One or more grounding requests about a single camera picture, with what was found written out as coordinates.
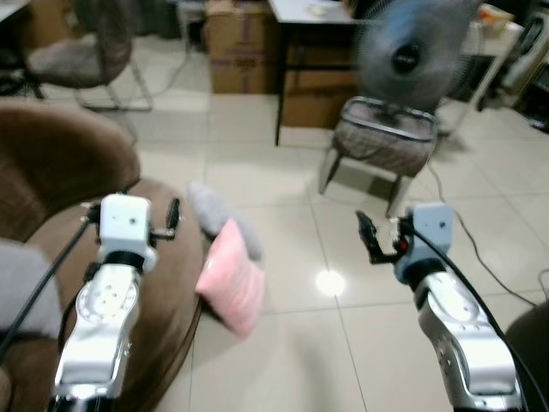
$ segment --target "pink pillow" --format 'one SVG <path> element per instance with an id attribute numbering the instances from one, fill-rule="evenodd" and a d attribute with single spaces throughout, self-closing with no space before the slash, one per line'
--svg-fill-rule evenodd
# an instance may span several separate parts
<path id="1" fill-rule="evenodd" d="M 215 238 L 196 291 L 238 336 L 247 337 L 254 329 L 262 307 L 265 275 L 248 259 L 233 219 Z"/>

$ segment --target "brown sofa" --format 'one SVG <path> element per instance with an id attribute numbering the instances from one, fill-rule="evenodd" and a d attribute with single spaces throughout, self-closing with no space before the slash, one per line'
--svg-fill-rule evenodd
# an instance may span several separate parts
<path id="1" fill-rule="evenodd" d="M 131 336 L 118 407 L 136 412 L 154 408 L 187 355 L 200 312 L 194 289 L 204 250 L 189 204 L 165 185 L 140 177 L 128 141 L 114 123 L 90 112 L 0 101 L 0 237 L 39 245 L 53 259 L 80 224 L 80 202 L 129 189 L 152 201 L 154 225 L 162 227 L 171 198 L 182 200 L 178 236 L 158 244 L 160 260 L 145 276 L 141 315 Z M 57 273 L 63 308 L 96 258 L 94 239 L 89 228 Z M 73 314 L 68 333 L 74 322 Z M 57 363 L 56 341 L 21 336 L 2 365 L 0 408 L 43 411 Z"/>

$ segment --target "gray chair seat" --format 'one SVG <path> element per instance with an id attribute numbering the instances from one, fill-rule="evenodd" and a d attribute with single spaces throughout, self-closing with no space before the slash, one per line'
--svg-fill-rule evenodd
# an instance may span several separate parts
<path id="1" fill-rule="evenodd" d="M 31 74 L 40 82 L 65 88 L 96 88 L 105 84 L 96 44 L 67 39 L 38 49 L 28 59 Z"/>

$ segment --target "electric fan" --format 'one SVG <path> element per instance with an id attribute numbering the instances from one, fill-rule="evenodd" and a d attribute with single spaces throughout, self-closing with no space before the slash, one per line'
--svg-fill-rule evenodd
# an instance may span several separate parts
<path id="1" fill-rule="evenodd" d="M 471 30 L 470 23 L 480 3 L 380 0 L 370 7 L 357 36 L 362 95 L 433 113 L 473 72 L 483 39 L 480 25 Z"/>

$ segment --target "black cable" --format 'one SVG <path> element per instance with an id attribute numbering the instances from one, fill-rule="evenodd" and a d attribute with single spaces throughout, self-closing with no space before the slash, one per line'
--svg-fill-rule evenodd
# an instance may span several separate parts
<path id="1" fill-rule="evenodd" d="M 448 202 L 446 202 L 446 199 L 444 199 L 444 196 L 443 196 L 443 182 L 440 179 L 440 176 L 438 176 L 437 172 L 435 171 L 434 167 L 432 166 L 432 164 L 430 162 L 427 163 L 427 167 L 429 168 L 433 178 L 435 178 L 435 180 L 437 182 L 438 198 L 440 199 L 441 202 L 448 203 Z M 496 276 L 496 274 L 490 269 L 490 267 L 482 259 L 482 256 L 480 255 L 480 252 L 479 252 L 479 247 L 477 246 L 477 242 L 474 239 L 471 232 L 469 231 L 467 225 L 465 224 L 465 221 L 463 220 L 462 215 L 460 215 L 460 213 L 455 209 L 454 209 L 454 213 L 457 216 L 457 220 L 462 225 L 463 231 L 465 232 L 465 234 L 467 235 L 467 237 L 471 241 L 471 245 L 473 246 L 474 254 L 477 257 L 477 260 L 482 265 L 482 267 L 486 270 L 486 272 L 488 272 L 490 274 L 490 276 L 493 277 L 494 281 L 496 281 L 498 283 L 498 285 L 501 286 L 507 293 L 512 294 L 517 299 L 522 300 L 524 303 L 526 303 L 527 305 L 530 305 L 531 307 L 536 307 L 537 305 L 535 303 L 533 303 L 533 301 L 528 300 L 525 297 L 519 295 L 517 292 L 511 290 L 509 287 L 507 287 L 503 282 L 501 282 L 499 280 L 499 278 Z"/>
<path id="2" fill-rule="evenodd" d="M 524 359 L 518 354 L 518 352 L 516 352 L 515 348 L 507 340 L 507 336 L 505 336 L 505 333 L 499 327 L 498 322 L 496 321 L 496 319 L 492 315 L 492 312 L 490 312 L 490 309 L 488 309 L 488 306 L 482 300 L 482 298 L 480 297 L 479 293 L 475 290 L 473 285 L 469 282 L 469 280 L 465 277 L 465 275 L 463 275 L 463 273 L 458 269 L 458 267 L 454 264 L 454 262 L 452 262 L 452 260 L 448 257 L 448 255 L 446 255 L 446 253 L 441 251 L 424 234 L 418 232 L 417 229 L 415 227 L 413 227 L 413 225 L 411 225 L 407 222 L 403 222 L 402 225 L 404 226 L 404 228 L 406 228 L 414 236 L 417 236 L 419 239 L 423 240 L 423 242 L 427 246 L 429 246 L 429 248 L 432 249 L 437 254 L 437 256 L 439 258 L 441 258 L 449 266 L 450 269 L 452 269 L 452 271 L 459 278 L 459 280 L 462 281 L 462 283 L 465 285 L 465 287 L 468 289 L 468 291 L 471 293 L 471 295 L 477 300 L 480 308 L 486 314 L 486 317 L 488 318 L 488 322 L 490 323 L 492 328 L 495 330 L 496 335 L 498 335 L 498 337 L 505 343 L 505 345 L 507 346 L 507 348 L 511 352 L 511 355 L 513 356 L 513 359 L 518 364 L 518 366 L 522 369 L 522 371 L 526 374 L 528 380 L 530 381 L 530 383 L 534 387 L 535 391 L 537 392 L 538 397 L 540 398 L 543 409 L 545 410 L 545 412 L 549 412 L 549 406 L 547 405 L 547 402 L 546 402 L 546 400 L 543 396 L 543 392 L 541 391 L 540 387 L 538 386 L 538 383 L 535 381 L 535 378 L 532 375 L 532 373 L 530 372 L 530 369 L 528 368 L 528 366 L 524 362 Z M 524 394 L 524 390 L 522 389 L 522 386 L 521 386 L 521 394 L 522 394 L 522 397 L 523 397 L 523 402 L 524 402 L 525 409 L 526 409 L 526 411 L 528 411 L 528 404 L 526 402 L 526 399 L 524 398 L 525 394 Z"/>
<path id="3" fill-rule="evenodd" d="M 67 331 L 67 322 L 69 321 L 69 316 L 72 313 L 72 310 L 75 308 L 76 305 L 76 298 L 78 298 L 78 294 L 80 291 L 76 292 L 75 296 L 70 300 L 67 307 L 65 307 L 65 310 L 63 311 L 63 318 L 61 319 L 61 327 L 59 328 L 59 335 L 57 335 L 57 351 L 59 354 L 63 352 L 63 348 L 65 346 L 65 332 Z"/>
<path id="4" fill-rule="evenodd" d="M 15 318 L 14 323 L 9 327 L 6 337 L 2 340 L 2 343 L 0 344 L 0 365 L 2 365 L 4 358 L 8 353 L 9 346 L 13 342 L 15 336 L 17 335 L 17 332 L 19 331 L 19 328 L 21 328 L 21 325 L 25 321 L 28 313 L 31 311 L 34 304 L 36 303 L 36 300 L 42 293 L 42 290 L 44 290 L 45 285 L 47 285 L 48 281 L 50 281 L 50 279 L 55 275 L 55 272 L 57 271 L 57 269 L 59 269 L 64 259 L 67 257 L 67 255 L 69 255 L 70 251 L 72 251 L 72 249 L 76 246 L 78 240 L 80 240 L 82 235 L 86 232 L 87 226 L 89 225 L 89 219 L 87 217 L 84 219 L 85 220 L 79 227 L 78 231 L 74 234 L 70 242 L 64 247 L 61 253 L 59 253 L 53 264 L 51 264 L 50 268 L 44 274 L 44 276 L 42 276 L 42 279 L 40 279 L 40 282 L 38 283 L 38 285 L 36 285 L 36 288 L 31 293 L 27 302 L 17 314 L 17 318 Z"/>

